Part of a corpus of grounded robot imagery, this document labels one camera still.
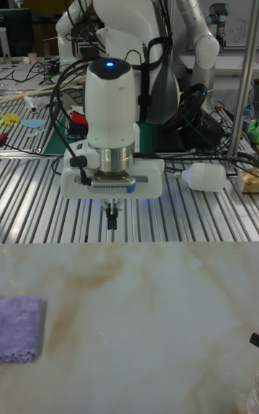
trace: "lab bench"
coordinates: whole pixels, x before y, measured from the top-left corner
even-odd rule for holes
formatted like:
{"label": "lab bench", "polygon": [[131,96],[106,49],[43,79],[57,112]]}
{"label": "lab bench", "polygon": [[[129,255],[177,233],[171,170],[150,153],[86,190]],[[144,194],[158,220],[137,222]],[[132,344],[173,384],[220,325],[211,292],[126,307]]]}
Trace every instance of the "lab bench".
{"label": "lab bench", "polygon": [[[21,99],[0,107],[4,113],[32,118]],[[44,151],[53,127],[47,109],[39,116],[47,121],[42,134],[28,137],[28,130],[16,124],[9,143],[18,149]],[[245,139],[240,149],[252,152]],[[222,192],[205,193],[191,190],[165,172],[162,196],[125,200],[118,229],[108,231],[99,200],[62,197],[60,177],[51,168],[55,157],[24,155],[6,147],[1,148],[0,159],[0,243],[259,241],[259,194],[242,194],[234,178]]]}

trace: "white bottle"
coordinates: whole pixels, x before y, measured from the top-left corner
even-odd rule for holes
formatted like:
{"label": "white bottle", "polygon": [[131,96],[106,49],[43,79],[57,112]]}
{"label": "white bottle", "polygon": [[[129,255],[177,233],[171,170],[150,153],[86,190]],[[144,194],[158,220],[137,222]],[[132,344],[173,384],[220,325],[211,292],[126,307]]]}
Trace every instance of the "white bottle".
{"label": "white bottle", "polygon": [[187,181],[190,189],[219,192],[226,183],[226,170],[222,165],[194,163],[188,170],[177,172],[175,177]]}

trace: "purple cloth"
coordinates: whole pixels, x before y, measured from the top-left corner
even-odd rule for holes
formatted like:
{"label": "purple cloth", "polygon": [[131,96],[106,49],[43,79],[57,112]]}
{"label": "purple cloth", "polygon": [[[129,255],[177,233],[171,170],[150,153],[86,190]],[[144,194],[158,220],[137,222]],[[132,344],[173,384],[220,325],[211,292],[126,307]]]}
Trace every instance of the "purple cloth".
{"label": "purple cloth", "polygon": [[34,296],[0,296],[0,363],[25,363],[37,355],[42,303]]}

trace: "black monitor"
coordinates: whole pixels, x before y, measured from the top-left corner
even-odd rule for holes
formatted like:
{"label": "black monitor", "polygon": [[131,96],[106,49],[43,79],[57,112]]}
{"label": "black monitor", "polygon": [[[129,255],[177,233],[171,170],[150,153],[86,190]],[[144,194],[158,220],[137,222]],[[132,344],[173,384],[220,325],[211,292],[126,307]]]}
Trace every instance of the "black monitor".
{"label": "black monitor", "polygon": [[32,51],[34,34],[30,9],[0,9],[0,27],[6,27],[11,56],[26,56]]}

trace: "marble surface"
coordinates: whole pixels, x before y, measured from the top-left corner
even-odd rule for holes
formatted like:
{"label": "marble surface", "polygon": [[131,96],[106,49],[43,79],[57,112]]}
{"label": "marble surface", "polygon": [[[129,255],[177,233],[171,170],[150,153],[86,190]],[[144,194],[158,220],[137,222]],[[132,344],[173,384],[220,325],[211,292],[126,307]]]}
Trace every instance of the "marble surface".
{"label": "marble surface", "polygon": [[0,414],[245,414],[259,367],[258,252],[1,245],[0,295],[39,295],[47,313],[38,358],[0,364]]}

